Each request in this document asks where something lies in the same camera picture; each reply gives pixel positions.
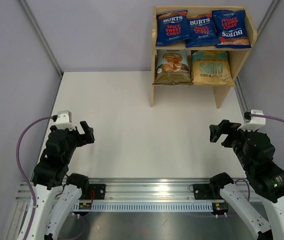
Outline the light blue cassava chips bag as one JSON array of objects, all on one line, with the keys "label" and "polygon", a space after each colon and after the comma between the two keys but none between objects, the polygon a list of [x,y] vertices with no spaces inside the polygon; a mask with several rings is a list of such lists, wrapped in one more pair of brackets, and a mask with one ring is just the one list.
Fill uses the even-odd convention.
[{"label": "light blue cassava chips bag", "polygon": [[153,85],[191,85],[187,50],[157,50]]}]

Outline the blue Burts bag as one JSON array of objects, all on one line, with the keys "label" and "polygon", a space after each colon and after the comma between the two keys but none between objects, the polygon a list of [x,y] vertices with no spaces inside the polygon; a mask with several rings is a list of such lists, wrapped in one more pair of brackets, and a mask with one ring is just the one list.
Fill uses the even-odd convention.
[{"label": "blue Burts bag", "polygon": [[156,47],[172,45],[190,38],[187,13],[187,9],[180,9],[156,15]]},{"label": "blue Burts bag", "polygon": [[185,41],[187,48],[218,45],[221,40],[217,37],[211,13],[200,14],[187,19],[189,38]]},{"label": "blue Burts bag", "polygon": [[212,19],[216,36],[220,43],[217,48],[248,49],[251,44],[245,25],[246,12],[244,9],[232,11],[227,9],[213,10]]}]

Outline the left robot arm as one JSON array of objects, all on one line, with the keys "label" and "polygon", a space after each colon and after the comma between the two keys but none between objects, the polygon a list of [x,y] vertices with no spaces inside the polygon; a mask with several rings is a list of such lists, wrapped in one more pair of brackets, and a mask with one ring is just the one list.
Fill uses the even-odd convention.
[{"label": "left robot arm", "polygon": [[76,127],[50,127],[38,164],[34,168],[32,180],[27,180],[31,193],[31,203],[19,240],[56,240],[72,206],[79,199],[90,194],[89,178],[72,173],[67,176],[68,165],[76,148],[95,141],[94,130],[86,121],[81,121],[83,133]]}]

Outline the yellow kettle chips bag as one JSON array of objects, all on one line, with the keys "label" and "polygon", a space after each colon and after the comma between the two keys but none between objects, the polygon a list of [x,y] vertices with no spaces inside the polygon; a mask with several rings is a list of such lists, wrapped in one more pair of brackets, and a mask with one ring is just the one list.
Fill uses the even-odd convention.
[{"label": "yellow kettle chips bag", "polygon": [[194,85],[235,86],[226,51],[192,50],[191,60]]}]

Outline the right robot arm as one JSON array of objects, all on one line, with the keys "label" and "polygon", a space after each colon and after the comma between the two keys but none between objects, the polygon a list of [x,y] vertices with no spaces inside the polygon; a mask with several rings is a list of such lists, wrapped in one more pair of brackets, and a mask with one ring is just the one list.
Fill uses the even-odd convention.
[{"label": "right robot arm", "polygon": [[231,148],[239,160],[249,185],[260,197],[267,218],[262,217],[243,197],[225,172],[210,178],[209,193],[224,199],[245,223],[255,240],[284,240],[284,170],[273,161],[275,147],[259,129],[264,115],[255,114],[243,124],[222,120],[209,126],[210,142],[226,135],[222,146]]}]

